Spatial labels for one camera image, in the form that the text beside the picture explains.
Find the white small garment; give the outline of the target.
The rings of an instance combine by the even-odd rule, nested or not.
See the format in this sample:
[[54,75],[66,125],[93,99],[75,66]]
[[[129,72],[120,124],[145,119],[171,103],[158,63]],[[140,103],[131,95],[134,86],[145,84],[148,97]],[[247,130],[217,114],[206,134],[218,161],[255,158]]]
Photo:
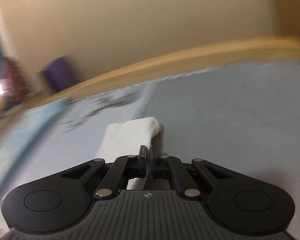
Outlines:
[[141,146],[150,150],[152,139],[160,130],[161,124],[154,117],[110,124],[96,157],[112,163],[120,156],[138,155]]

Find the light blue patterned quilt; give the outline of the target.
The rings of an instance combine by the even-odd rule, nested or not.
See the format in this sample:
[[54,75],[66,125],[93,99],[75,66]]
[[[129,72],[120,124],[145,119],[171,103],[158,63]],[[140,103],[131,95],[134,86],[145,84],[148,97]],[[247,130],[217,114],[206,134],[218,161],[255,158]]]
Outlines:
[[28,110],[24,117],[6,134],[0,143],[0,182],[25,153],[35,137],[55,116],[66,107],[68,98],[64,97],[54,102]]

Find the grey printed bed sheet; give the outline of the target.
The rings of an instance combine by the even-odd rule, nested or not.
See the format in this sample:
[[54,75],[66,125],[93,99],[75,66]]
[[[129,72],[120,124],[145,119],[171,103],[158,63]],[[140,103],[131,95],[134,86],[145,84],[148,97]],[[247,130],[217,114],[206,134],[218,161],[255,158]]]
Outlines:
[[285,189],[296,206],[288,232],[300,239],[300,60],[236,63],[71,102],[16,163],[0,206],[15,187],[98,157],[109,124],[149,116],[162,126],[158,153]]

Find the dark purple bag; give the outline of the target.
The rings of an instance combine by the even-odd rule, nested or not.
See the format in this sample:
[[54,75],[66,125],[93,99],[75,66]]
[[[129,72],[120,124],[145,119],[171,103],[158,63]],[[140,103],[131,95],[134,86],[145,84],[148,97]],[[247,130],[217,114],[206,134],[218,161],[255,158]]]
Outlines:
[[70,63],[65,57],[55,59],[41,74],[54,93],[58,93],[79,83]]

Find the wooden bed frame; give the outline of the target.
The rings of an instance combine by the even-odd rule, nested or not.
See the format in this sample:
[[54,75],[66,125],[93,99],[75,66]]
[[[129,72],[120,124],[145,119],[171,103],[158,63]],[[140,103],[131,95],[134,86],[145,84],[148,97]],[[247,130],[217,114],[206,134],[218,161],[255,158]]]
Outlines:
[[161,77],[237,62],[291,59],[300,59],[300,38],[262,37],[209,44],[179,50],[101,74],[47,98],[35,98],[29,107],[44,105],[64,96],[75,101]]

